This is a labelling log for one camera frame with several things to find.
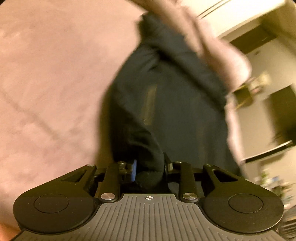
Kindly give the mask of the dark navy zip jacket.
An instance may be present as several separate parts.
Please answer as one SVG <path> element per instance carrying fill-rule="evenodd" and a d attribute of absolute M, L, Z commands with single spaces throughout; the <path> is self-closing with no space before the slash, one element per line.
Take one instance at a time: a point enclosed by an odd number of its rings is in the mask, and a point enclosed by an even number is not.
<path fill-rule="evenodd" d="M 166 189 L 166 158 L 240 176 L 227 143 L 225 84 L 154 14 L 139 29 L 141 42 L 109 92 L 113 160 L 136 165 L 137 192 Z"/>

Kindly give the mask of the yellow side table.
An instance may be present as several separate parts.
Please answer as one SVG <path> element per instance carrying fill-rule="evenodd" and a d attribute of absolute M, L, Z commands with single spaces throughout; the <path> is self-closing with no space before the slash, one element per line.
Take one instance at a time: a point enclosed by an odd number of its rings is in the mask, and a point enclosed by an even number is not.
<path fill-rule="evenodd" d="M 246 84 L 236 89 L 233 95 L 236 100 L 236 109 L 250 106 L 254 102 L 253 95 Z"/>

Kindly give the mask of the purple duvet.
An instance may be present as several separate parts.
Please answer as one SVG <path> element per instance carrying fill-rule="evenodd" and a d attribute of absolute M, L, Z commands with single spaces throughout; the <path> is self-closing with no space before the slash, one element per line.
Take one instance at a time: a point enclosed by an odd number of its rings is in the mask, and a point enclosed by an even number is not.
<path fill-rule="evenodd" d="M 200 20 L 180 1 L 134 1 L 134 4 L 160 17 L 181 33 L 189 47 L 196 52 L 227 88 L 227 142 L 236 163 L 244 164 L 243 146 L 233 92 L 251 77 L 252 67 L 247 57 L 229 42 L 214 36 L 206 21 Z"/>

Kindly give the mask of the wrapped flower bouquet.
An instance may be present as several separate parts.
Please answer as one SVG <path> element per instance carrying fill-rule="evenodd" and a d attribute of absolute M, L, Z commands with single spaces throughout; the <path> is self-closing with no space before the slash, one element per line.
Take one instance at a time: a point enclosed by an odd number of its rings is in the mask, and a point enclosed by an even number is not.
<path fill-rule="evenodd" d="M 246 85 L 251 94 L 258 94 L 263 92 L 267 86 L 271 84 L 271 77 L 267 71 L 262 72 L 257 77 L 250 78 Z"/>

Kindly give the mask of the purple bed sheet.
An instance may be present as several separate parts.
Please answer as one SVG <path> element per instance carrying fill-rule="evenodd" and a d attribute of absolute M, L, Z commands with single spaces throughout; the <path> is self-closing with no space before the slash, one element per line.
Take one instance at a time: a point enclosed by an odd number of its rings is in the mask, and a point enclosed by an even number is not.
<path fill-rule="evenodd" d="M 136 48 L 128 1 L 1 5 L 1 222 L 23 192 L 86 164 L 106 166 L 107 90 Z"/>

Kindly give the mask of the dark wall television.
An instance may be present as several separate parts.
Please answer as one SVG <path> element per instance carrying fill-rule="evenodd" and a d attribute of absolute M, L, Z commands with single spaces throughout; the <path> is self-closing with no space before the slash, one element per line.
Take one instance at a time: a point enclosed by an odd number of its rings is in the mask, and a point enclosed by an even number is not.
<path fill-rule="evenodd" d="M 264 100 L 274 138 L 278 143 L 291 142 L 295 146 L 295 88 L 288 85 L 271 93 Z"/>

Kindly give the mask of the dark door frame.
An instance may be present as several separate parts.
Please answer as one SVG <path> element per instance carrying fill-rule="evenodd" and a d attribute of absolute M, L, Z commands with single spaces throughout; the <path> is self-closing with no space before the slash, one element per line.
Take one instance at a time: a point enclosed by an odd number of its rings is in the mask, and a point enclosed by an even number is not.
<path fill-rule="evenodd" d="M 277 37 L 272 31 L 258 25 L 252 30 L 232 40 L 230 43 L 243 54 L 248 54 Z"/>

